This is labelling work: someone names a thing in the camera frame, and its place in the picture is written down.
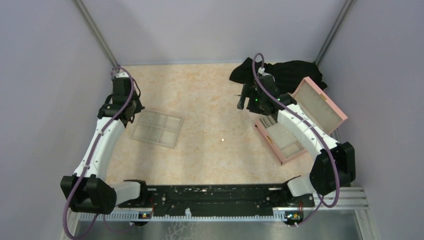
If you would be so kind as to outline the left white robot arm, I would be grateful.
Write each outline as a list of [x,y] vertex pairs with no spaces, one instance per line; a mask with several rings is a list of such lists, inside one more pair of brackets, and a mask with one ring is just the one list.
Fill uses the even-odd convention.
[[64,176],[60,187],[66,198],[66,210],[76,213],[106,215],[130,201],[138,207],[149,203],[150,193],[142,180],[126,180],[116,185],[106,183],[110,160],[128,124],[144,110],[140,89],[132,76],[122,71],[112,77],[112,93],[97,114],[95,132],[89,147],[74,173]]

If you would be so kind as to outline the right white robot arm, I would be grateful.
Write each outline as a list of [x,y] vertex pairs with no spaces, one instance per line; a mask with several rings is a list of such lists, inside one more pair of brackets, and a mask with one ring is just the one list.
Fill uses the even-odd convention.
[[310,77],[293,93],[283,93],[264,74],[243,85],[237,108],[261,115],[256,125],[281,164],[305,154],[313,159],[308,173],[283,184],[281,199],[287,206],[304,195],[338,192],[356,179],[354,147],[331,136],[347,116]]

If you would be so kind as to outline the pink jewelry box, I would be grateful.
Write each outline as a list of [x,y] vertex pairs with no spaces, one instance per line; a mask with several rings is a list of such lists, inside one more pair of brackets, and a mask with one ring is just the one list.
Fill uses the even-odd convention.
[[324,149],[319,137],[334,148],[337,141],[331,134],[348,118],[309,77],[302,79],[292,97],[297,103],[276,118],[264,116],[255,122],[281,165],[307,154],[315,158]]

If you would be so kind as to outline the grey divided tray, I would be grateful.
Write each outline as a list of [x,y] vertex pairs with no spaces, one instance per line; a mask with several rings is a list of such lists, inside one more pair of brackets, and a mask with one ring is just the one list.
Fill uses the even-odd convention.
[[130,139],[173,149],[183,121],[181,115],[144,109],[137,117]]

